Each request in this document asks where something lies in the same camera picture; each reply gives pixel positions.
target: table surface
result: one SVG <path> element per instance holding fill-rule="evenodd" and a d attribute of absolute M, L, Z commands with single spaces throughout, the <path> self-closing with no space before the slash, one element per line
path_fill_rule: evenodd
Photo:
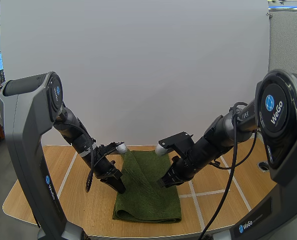
<path fill-rule="evenodd" d="M 249 152 L 253 139 L 238 145 L 237 161 Z M 152 151 L 154 146 L 129 146 L 130 150 Z M 211 165 L 203 168 L 194 179 L 177 186 L 182 221 L 172 224 L 136 223 L 113 220 L 116 192 L 94 178 L 91 189 L 85 192 L 88 166 L 71 146 L 44 146 L 47 166 L 67 219 L 81 226 L 88 235 L 106 237 L 160 237 L 201 232 L 213 216 L 226 187 L 229 171 Z M 218 159 L 221 166 L 232 164 L 232 150 Z M 176 153 L 169 154 L 171 159 Z M 116 167 L 122 169 L 119 155 L 110 155 Z M 275 186 L 269 172 L 259 170 L 257 163 L 266 161 L 264 145 L 256 141 L 247 161 L 235 169 L 230 191 L 209 230 L 235 224 L 244 217 Z M 35 224 L 31 208 L 18 181 L 4 204 L 5 214 Z"/>

